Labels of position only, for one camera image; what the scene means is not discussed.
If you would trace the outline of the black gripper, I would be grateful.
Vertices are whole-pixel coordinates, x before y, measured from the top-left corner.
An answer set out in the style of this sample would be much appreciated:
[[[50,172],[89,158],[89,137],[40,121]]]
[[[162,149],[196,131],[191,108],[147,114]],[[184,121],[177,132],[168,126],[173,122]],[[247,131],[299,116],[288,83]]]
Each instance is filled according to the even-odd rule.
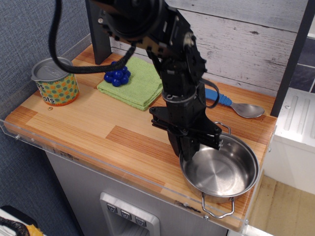
[[[182,154],[185,161],[191,161],[200,144],[219,150],[223,140],[222,130],[206,115],[206,98],[197,94],[187,100],[166,99],[166,106],[149,109],[153,126],[167,131],[174,153]]]

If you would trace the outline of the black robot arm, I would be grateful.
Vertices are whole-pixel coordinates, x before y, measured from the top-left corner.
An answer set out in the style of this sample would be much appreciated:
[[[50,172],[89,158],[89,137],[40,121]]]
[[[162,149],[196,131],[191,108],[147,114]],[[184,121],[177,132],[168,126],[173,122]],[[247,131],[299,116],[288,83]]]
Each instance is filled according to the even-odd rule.
[[[222,146],[221,129],[206,116],[206,61],[190,24],[163,0],[97,0],[99,24],[118,41],[144,49],[162,81],[164,107],[152,123],[168,133],[175,154],[191,161],[201,145]]]

